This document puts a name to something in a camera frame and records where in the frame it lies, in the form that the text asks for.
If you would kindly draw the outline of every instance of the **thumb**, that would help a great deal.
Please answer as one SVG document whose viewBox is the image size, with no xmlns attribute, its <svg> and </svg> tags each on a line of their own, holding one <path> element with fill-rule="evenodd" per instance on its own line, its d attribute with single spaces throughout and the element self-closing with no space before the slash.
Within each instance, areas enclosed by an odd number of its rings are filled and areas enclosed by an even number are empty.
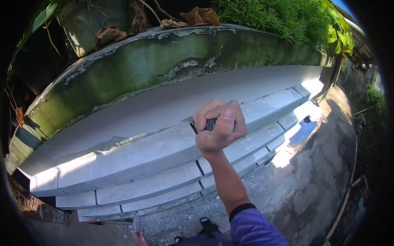
<svg viewBox="0 0 394 246">
<path fill-rule="evenodd" d="M 233 109 L 225 109 L 216 121 L 215 129 L 212 131 L 217 140 L 226 139 L 234 129 L 235 112 Z"/>
</svg>

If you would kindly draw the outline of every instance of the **black strap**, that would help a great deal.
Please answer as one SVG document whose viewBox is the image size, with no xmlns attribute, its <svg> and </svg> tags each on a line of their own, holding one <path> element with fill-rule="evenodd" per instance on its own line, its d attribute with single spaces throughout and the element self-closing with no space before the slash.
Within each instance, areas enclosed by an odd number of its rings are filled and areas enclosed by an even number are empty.
<svg viewBox="0 0 394 246">
<path fill-rule="evenodd" d="M 255 209 L 256 206 L 254 206 L 251 203 L 245 203 L 245 204 L 241 204 L 238 207 L 236 207 L 230 214 L 229 216 L 229 221 L 231 223 L 232 219 L 234 218 L 234 216 L 236 216 L 239 212 L 245 210 L 245 209 Z"/>
</svg>

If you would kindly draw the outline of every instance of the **dead leaf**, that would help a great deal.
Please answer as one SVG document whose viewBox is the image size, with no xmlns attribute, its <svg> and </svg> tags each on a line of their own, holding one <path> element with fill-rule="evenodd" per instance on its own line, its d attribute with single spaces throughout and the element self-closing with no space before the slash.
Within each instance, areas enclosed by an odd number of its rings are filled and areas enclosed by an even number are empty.
<svg viewBox="0 0 394 246">
<path fill-rule="evenodd" d="M 180 14 L 190 26 L 214 25 L 220 26 L 219 16 L 212 8 L 203 9 L 195 7 L 190 13 Z"/>
<path fill-rule="evenodd" d="M 98 40 L 92 45 L 93 49 L 95 50 L 101 49 L 101 39 L 104 37 L 104 35 L 113 36 L 115 42 L 127 38 L 127 33 L 125 31 L 119 31 L 118 26 L 115 25 L 102 26 L 95 35 L 95 38 Z"/>
<path fill-rule="evenodd" d="M 164 29 L 170 29 L 170 28 L 182 28 L 188 26 L 187 23 L 184 23 L 182 21 L 176 22 L 175 20 L 162 20 L 160 27 Z"/>
<path fill-rule="evenodd" d="M 133 8 L 136 15 L 133 19 L 133 28 L 127 32 L 129 36 L 133 36 L 145 31 L 147 23 L 144 11 L 142 11 L 136 2 L 131 5 L 131 8 Z"/>
<path fill-rule="evenodd" d="M 22 108 L 17 107 L 17 109 L 15 110 L 15 113 L 17 115 L 17 122 L 18 122 L 19 126 L 22 127 L 23 126 L 23 118 L 24 118 Z"/>
</svg>

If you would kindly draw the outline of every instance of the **human hand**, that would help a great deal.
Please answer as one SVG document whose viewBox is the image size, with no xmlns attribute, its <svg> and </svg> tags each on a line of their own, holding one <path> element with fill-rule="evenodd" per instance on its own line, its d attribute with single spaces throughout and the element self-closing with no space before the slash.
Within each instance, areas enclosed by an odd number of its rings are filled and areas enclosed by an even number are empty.
<svg viewBox="0 0 394 246">
<path fill-rule="evenodd" d="M 136 242 L 136 244 L 138 244 L 138 246 L 149 246 L 149 242 L 146 239 L 146 237 L 144 236 L 144 228 L 141 228 L 141 230 L 139 231 L 139 233 L 132 233 L 132 238 L 134 239 L 134 241 Z"/>
<path fill-rule="evenodd" d="M 212 131 L 204 130 L 206 120 L 217 118 Z M 196 145 L 203 156 L 220 152 L 237 139 L 245 136 L 247 126 L 237 100 L 223 103 L 218 99 L 206 102 L 193 116 L 196 129 Z"/>
</svg>

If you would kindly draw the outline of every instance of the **sky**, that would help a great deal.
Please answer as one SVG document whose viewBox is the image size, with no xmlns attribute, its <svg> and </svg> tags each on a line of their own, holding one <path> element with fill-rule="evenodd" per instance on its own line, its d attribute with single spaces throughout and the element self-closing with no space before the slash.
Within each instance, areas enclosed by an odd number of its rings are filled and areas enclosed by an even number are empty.
<svg viewBox="0 0 394 246">
<path fill-rule="evenodd" d="M 341 7 L 344 11 L 348 12 L 354 19 L 356 19 L 354 14 L 350 11 L 350 9 L 346 6 L 346 4 L 342 0 L 331 0 L 331 1 L 334 4 L 338 5 L 339 7 Z"/>
</svg>

